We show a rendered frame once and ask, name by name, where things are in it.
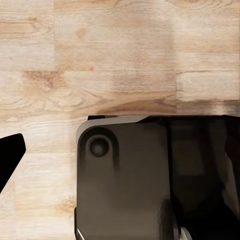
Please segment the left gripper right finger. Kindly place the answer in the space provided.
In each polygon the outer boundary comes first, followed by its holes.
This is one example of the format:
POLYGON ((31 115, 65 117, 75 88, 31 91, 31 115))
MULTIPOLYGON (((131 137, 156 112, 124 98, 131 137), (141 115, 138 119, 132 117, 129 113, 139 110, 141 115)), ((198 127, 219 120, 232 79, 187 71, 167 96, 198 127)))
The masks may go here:
POLYGON ((240 173, 240 135, 228 133, 224 151, 240 173))

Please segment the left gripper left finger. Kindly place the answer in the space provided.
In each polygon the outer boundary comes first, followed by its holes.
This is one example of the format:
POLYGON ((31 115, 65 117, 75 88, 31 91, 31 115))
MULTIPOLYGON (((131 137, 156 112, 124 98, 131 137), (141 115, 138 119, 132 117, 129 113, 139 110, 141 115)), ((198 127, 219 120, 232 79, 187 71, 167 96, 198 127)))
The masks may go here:
POLYGON ((0 193, 26 152, 21 133, 0 138, 0 193))

